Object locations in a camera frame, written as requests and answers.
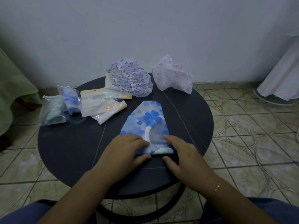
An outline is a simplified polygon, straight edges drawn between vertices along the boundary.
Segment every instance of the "right hand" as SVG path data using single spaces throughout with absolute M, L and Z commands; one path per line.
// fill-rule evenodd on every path
M 211 198 L 221 178 L 214 173 L 206 161 L 196 150 L 193 144 L 172 135 L 163 135 L 163 138 L 177 150 L 179 164 L 170 157 L 164 156 L 167 167 L 187 187 L 200 193 L 206 199 Z

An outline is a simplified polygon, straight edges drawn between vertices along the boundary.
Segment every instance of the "green fabric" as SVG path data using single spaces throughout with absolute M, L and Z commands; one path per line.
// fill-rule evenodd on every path
M 0 49 L 0 135 L 13 121 L 10 106 L 20 97 L 24 101 L 41 104 L 38 89 L 23 75 L 17 66 Z

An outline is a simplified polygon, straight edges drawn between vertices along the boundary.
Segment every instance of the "white wall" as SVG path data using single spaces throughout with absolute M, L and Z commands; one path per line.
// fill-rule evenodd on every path
M 299 0 L 0 0 L 0 46 L 39 88 L 163 55 L 194 82 L 263 79 L 298 30 Z

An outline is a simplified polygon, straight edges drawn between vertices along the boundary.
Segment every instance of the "blue floral fabric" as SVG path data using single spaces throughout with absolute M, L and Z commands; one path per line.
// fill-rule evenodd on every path
M 146 97 L 154 87 L 150 75 L 132 58 L 124 58 L 112 64 L 107 73 L 109 79 L 120 86 L 122 93 L 129 92 L 136 97 Z
M 143 101 L 132 112 L 123 125 L 120 135 L 138 134 L 144 140 L 150 142 L 148 147 L 141 148 L 137 155 L 149 154 L 173 154 L 174 150 L 167 141 L 163 139 L 163 134 L 169 134 L 162 106 L 157 101 Z

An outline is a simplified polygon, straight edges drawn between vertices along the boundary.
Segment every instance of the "white curtain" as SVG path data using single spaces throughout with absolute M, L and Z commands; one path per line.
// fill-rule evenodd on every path
M 274 94 L 286 101 L 299 98 L 299 38 L 257 88 L 262 96 Z

